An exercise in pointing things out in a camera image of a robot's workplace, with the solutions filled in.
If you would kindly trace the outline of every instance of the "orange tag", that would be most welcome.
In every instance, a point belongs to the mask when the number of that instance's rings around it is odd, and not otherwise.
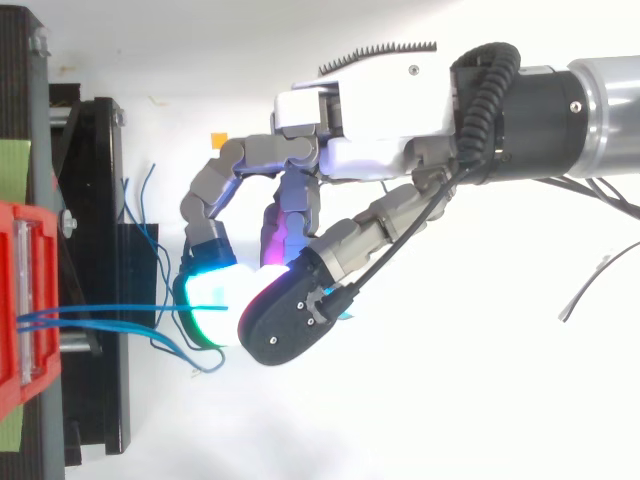
[[[211,134],[211,147],[214,150],[219,150],[222,148],[227,140],[229,139],[229,135],[226,133],[212,133]]]

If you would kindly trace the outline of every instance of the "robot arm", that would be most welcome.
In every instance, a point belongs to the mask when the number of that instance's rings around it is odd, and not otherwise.
[[[216,257],[228,240],[213,219],[242,177],[285,172],[265,214],[262,260],[280,252],[289,272],[254,299],[238,329],[260,363],[289,361],[326,334],[359,290],[328,289],[439,218],[456,183],[640,172],[640,57],[520,69],[513,47],[492,44],[449,69],[434,50],[391,44],[330,64],[278,96],[272,135],[231,140],[192,183],[182,204],[187,239],[195,259]],[[318,178],[402,175],[413,184],[313,238]]]

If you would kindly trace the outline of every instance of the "white wall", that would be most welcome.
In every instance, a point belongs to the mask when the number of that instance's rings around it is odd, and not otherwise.
[[[149,219],[175,261],[179,201],[211,155],[209,133],[267,131],[276,93],[355,47],[437,40],[453,60],[502,40],[523,65],[640,52],[629,40],[637,17],[621,0],[26,3],[51,32],[51,79],[79,80],[86,98],[113,96],[127,110],[125,171],[136,191],[157,163]],[[640,201],[634,178],[617,181]],[[256,262],[276,183],[248,185],[223,220],[239,255]],[[336,188],[323,225],[380,193]],[[637,478],[638,253],[594,284],[570,324],[556,320],[636,231],[594,201],[533,182],[463,188],[362,292],[356,318],[290,364],[261,367],[237,349],[220,373],[192,377],[131,339],[133,443],[122,457],[85,449],[68,476]]]

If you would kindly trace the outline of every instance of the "screw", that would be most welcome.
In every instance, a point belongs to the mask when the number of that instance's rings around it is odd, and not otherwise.
[[[78,228],[78,221],[73,218],[69,210],[63,210],[60,213],[60,229],[64,238],[71,238],[76,228]]]
[[[127,125],[127,117],[124,110],[119,108],[113,112],[113,123],[120,128]]]
[[[35,33],[29,39],[29,46],[31,51],[42,58],[50,57],[49,47],[47,46],[47,37],[45,35],[44,28],[38,28]]]

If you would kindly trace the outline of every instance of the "black spiral cable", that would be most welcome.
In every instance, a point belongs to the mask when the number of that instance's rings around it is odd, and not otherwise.
[[[488,43],[468,51],[451,66],[460,67],[487,67],[482,84],[465,112],[457,141],[458,162],[480,164],[493,122],[520,69],[520,53],[508,43]]]

